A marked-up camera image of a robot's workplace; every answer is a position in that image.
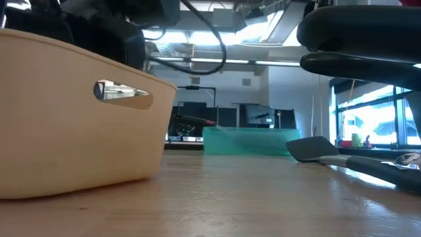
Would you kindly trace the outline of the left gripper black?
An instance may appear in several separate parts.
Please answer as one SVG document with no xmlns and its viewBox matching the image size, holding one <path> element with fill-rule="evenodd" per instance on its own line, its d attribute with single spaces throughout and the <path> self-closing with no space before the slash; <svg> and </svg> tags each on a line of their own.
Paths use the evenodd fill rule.
<svg viewBox="0 0 421 237">
<path fill-rule="evenodd" d="M 66 17 L 74 44 L 116 62 L 142 70 L 145 39 L 142 30 L 125 20 L 105 16 Z"/>
</svg>

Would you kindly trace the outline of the yellow plastic bin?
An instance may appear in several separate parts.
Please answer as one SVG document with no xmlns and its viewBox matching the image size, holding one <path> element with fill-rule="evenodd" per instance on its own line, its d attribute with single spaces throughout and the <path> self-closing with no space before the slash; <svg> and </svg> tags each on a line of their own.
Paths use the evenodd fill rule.
<svg viewBox="0 0 421 237">
<path fill-rule="evenodd" d="M 0 199 L 155 175 L 176 90 L 69 43 L 0 30 Z"/>
</svg>

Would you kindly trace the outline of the solid turner steel shaft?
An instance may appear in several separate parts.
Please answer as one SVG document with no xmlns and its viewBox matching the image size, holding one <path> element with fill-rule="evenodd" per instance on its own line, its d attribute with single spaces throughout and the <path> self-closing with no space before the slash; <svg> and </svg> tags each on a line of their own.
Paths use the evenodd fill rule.
<svg viewBox="0 0 421 237">
<path fill-rule="evenodd" d="M 292 157 L 301 163 L 320 163 L 345 167 L 394 184 L 404 190 L 421 194 L 421 170 L 411 169 L 391 161 L 342 155 L 322 136 L 292 140 L 286 143 Z"/>
</svg>

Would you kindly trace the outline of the long ceiling light strip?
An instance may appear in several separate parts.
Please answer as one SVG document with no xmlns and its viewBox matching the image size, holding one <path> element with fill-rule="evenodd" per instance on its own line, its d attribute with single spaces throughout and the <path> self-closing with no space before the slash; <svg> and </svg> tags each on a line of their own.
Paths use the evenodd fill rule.
<svg viewBox="0 0 421 237">
<path fill-rule="evenodd" d="M 185 57 L 156 57 L 162 61 L 177 62 L 177 63 L 221 63 L 222 59 L 208 59 L 208 58 L 185 58 Z M 226 59 L 227 64 L 235 65 L 260 65 L 260 66 L 294 66 L 300 67 L 299 62 L 290 61 L 253 61 L 240 59 Z"/>
</svg>

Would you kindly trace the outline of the dark background cabinet row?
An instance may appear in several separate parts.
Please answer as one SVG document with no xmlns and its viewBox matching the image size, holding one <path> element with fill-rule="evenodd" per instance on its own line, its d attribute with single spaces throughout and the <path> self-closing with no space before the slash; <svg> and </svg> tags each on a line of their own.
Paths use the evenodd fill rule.
<svg viewBox="0 0 421 237">
<path fill-rule="evenodd" d="M 215 107 L 208 111 L 207 114 L 201 115 L 198 118 L 215 121 L 217 125 L 222 127 L 234 128 L 267 128 L 248 125 L 246 122 L 245 107 L 247 105 L 257 104 L 238 104 L 233 108 L 229 107 Z M 171 115 L 178 115 L 177 108 L 172 108 Z M 293 109 L 282 110 L 275 109 L 275 124 L 270 128 L 281 128 L 281 129 L 296 129 L 295 112 Z"/>
</svg>

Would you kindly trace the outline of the black computer monitor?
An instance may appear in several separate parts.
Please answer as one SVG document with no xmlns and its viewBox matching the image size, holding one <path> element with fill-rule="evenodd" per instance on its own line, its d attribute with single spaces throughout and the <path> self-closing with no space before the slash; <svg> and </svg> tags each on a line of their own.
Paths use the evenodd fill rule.
<svg viewBox="0 0 421 237">
<path fill-rule="evenodd" d="M 247 105 L 245 107 L 246 122 L 251 126 L 270 128 L 275 124 L 275 109 L 263 105 Z"/>
</svg>

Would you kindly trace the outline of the translucent teal plastic bin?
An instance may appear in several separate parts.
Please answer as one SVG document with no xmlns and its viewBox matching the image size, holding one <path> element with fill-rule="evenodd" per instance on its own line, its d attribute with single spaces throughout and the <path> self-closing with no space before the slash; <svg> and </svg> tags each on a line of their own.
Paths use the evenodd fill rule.
<svg viewBox="0 0 421 237">
<path fill-rule="evenodd" d="M 288 156 L 286 143 L 300 137 L 297 129 L 205 127 L 203 149 L 207 155 Z"/>
</svg>

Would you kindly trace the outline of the black background rig frame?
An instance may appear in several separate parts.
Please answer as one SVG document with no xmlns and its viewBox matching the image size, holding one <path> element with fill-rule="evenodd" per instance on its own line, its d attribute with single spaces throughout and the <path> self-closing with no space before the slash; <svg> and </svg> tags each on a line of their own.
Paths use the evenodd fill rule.
<svg viewBox="0 0 421 237">
<path fill-rule="evenodd" d="M 216 88 L 179 86 L 174 101 L 179 115 L 200 117 L 216 107 Z"/>
</svg>

